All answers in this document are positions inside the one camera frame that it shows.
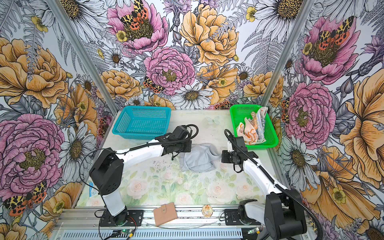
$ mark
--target floral tablecloth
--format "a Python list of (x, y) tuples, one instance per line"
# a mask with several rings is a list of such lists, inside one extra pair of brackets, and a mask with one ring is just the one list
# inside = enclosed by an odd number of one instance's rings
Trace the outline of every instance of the floral tablecloth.
[[(216, 119), (216, 123), (212, 124), (209, 118)], [(216, 146), (218, 152), (227, 149), (223, 130), (233, 129), (229, 111), (172, 111), (168, 132), (185, 124), (185, 119), (200, 129), (197, 137), (192, 140), (193, 144), (210, 142)], [(110, 132), (103, 147), (116, 150), (140, 144), (142, 142), (123, 139)], [(256, 153), (266, 169), (274, 175), (267, 151)], [(265, 201), (261, 190), (247, 174), (236, 173), (232, 164), (223, 164), (220, 161), (214, 164), (216, 169), (210, 172), (181, 172), (179, 157), (172, 161), (170, 154), (138, 163), (123, 173), (119, 187), (123, 202), (126, 206), (143, 206), (170, 202), (175, 202), (176, 205), (221, 205), (238, 204), (245, 199)], [(90, 191), (90, 187), (86, 186), (76, 206), (104, 206), (104, 203), (97, 191)]]
[[(123, 174), (119, 187), (126, 206), (238, 204), (255, 198), (264, 201), (260, 189), (244, 172), (236, 173), (231, 164), (215, 163), (211, 172), (181, 172), (179, 159), (148, 160)], [(103, 206), (95, 190), (84, 188), (77, 206)]]

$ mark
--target beige wallet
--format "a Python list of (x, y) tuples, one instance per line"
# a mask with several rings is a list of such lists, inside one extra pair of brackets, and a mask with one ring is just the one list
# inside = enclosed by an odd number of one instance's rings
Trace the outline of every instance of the beige wallet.
[(161, 205), (153, 210), (155, 225), (159, 226), (171, 220), (177, 219), (176, 208), (173, 202)]

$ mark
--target green plastic basket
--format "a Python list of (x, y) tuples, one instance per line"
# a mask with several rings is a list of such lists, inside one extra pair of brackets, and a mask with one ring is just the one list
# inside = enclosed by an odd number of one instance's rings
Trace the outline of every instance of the green plastic basket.
[[(237, 137), (236, 128), (240, 122), (244, 123), (244, 118), (252, 118), (251, 112), (257, 112), (262, 106), (256, 104), (236, 104), (233, 105), (229, 112), (231, 113), (233, 131), (235, 137)], [(256, 145), (245, 145), (248, 150), (261, 150), (271, 147), (276, 147), (279, 143), (276, 131), (273, 128), (271, 119), (268, 114), (265, 116), (265, 129), (264, 129), (265, 142)]]

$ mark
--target towel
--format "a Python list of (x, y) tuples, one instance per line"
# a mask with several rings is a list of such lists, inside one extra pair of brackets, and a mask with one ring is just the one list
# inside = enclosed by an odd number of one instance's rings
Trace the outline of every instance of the towel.
[(192, 172), (209, 172), (216, 167), (213, 161), (220, 161), (221, 155), (216, 151), (214, 145), (203, 143), (201, 145), (192, 145), (191, 152), (180, 153), (180, 169)]

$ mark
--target mounting plate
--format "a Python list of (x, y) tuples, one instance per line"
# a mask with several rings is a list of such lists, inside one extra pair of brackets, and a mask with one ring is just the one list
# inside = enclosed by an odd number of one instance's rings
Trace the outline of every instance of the mounting plate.
[(224, 209), (224, 216), (225, 216), (225, 224), (227, 226), (234, 226), (234, 225), (261, 225), (261, 223), (257, 222), (256, 220), (253, 220), (249, 223), (243, 223), (240, 220), (240, 213), (237, 209)]
[[(133, 218), (136, 222), (137, 226), (141, 226), (141, 221), (143, 219), (143, 213), (144, 210), (128, 210), (128, 216)], [(116, 227), (114, 221), (112, 220), (113, 217), (109, 213), (109, 211), (104, 211), (103, 215), (101, 216), (100, 220), (100, 226), (101, 227)], [(122, 227), (134, 227), (135, 223), (128, 219), (128, 222), (126, 222)]]

